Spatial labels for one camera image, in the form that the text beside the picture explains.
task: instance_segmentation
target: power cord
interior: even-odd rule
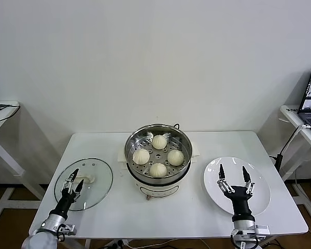
[[[164,244],[166,244],[166,243],[168,243],[170,241],[175,241],[175,240],[178,240],[178,239],[168,240],[168,241],[166,241],[164,243],[161,243],[161,244],[145,245],[145,246],[140,246],[140,247],[132,247],[132,246],[127,245],[127,247],[129,247],[131,249],[141,249],[141,248],[147,248],[147,247],[152,247],[152,246],[156,246],[156,245],[164,245]]]
[[[275,246],[280,247],[280,249],[285,249],[285,248],[280,244],[280,242],[279,242],[277,239],[275,239],[275,241],[277,242],[277,244],[275,244],[275,243],[269,243],[269,244],[267,244],[266,246],[264,246],[263,248],[269,247],[269,246],[271,246],[271,245],[275,245]]]
[[[163,244],[166,244],[166,243],[168,243],[168,242],[175,241],[175,240],[178,240],[178,239],[168,240],[168,241],[166,241],[166,242],[164,242],[164,243],[161,243],[161,244],[145,245],[145,246],[140,246],[140,247],[132,247],[132,246],[129,246],[128,244],[127,244],[126,246],[129,247],[129,248],[131,248],[131,249],[141,249],[141,248],[144,248],[144,249],[162,249],[162,248],[166,248],[166,247],[169,247],[169,248],[172,248],[172,249],[178,249],[178,248],[176,248],[176,247],[174,247],[174,246],[171,246],[171,245],[166,245],[166,246],[157,247],[157,248],[151,248],[152,246],[163,245]],[[205,244],[205,246],[206,246],[208,249],[211,249],[211,248],[208,246],[208,244],[207,244],[204,240],[202,240],[202,239],[200,239],[200,240]],[[119,247],[120,247],[121,249],[123,248],[123,242],[122,242],[122,240],[119,240],[119,241],[118,241],[118,245],[119,245]]]
[[[301,124],[299,126],[296,127],[296,129],[294,130],[294,132],[291,134],[290,138],[288,139],[288,141],[286,142],[286,144],[284,145],[284,147],[282,148],[282,150],[280,151],[280,153],[276,156],[270,156],[270,158],[273,158],[275,160],[274,166],[276,168],[276,170],[279,172],[280,168],[281,168],[281,163],[282,163],[282,159],[283,159],[283,154],[286,152],[286,150],[289,147],[289,144],[293,141],[293,139],[295,138],[295,136],[297,134],[299,134],[299,132],[301,130],[304,129],[309,129],[311,128],[310,125],[308,124]]]
[[[13,116],[18,112],[18,110],[21,108],[20,105],[4,105],[4,104],[0,104],[0,110],[6,109],[6,108],[8,108],[8,107],[17,107],[17,108],[16,108],[16,110],[15,110],[9,117],[0,119],[0,122],[6,120],[6,119],[8,119],[8,118],[13,117]]]

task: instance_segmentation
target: white table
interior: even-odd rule
[[[119,149],[129,133],[74,134],[62,156],[29,233],[38,228],[56,205],[55,181],[73,162],[83,158],[105,160],[113,171],[113,185],[96,206],[68,213],[68,224],[76,224],[78,239],[169,239],[229,237],[231,216],[207,195],[203,173],[207,164],[221,156],[242,158],[252,163],[265,177],[271,189],[267,210],[256,216],[256,223],[268,225],[271,235],[308,231],[295,202],[275,170],[254,132],[187,132],[201,155],[183,179],[180,190],[163,199],[147,201],[138,190],[129,171],[117,162]]]
[[[17,101],[0,101],[0,104],[7,105],[19,105]],[[16,107],[8,107],[0,110],[0,120],[9,117]],[[6,152],[6,150],[0,145],[0,156],[5,160],[7,164],[3,166],[12,173],[30,192],[32,192],[40,200],[43,198],[45,191],[36,182],[34,182],[32,176],[30,176],[15,160]],[[40,205],[40,201],[13,201],[9,200],[9,197],[13,193],[13,188],[7,188],[5,193],[0,199],[0,215],[4,208],[10,209],[37,209]]]
[[[283,105],[280,108],[280,111],[295,127],[303,124],[303,121],[297,114],[298,108],[298,105]],[[279,173],[283,181],[288,179],[305,160],[311,160],[311,130],[304,129],[300,133],[309,144],[307,145],[303,142],[290,160],[281,167]],[[304,205],[311,216],[311,201],[306,197],[304,190],[299,184],[293,184],[293,188],[298,194],[297,197],[293,197],[296,204]]]

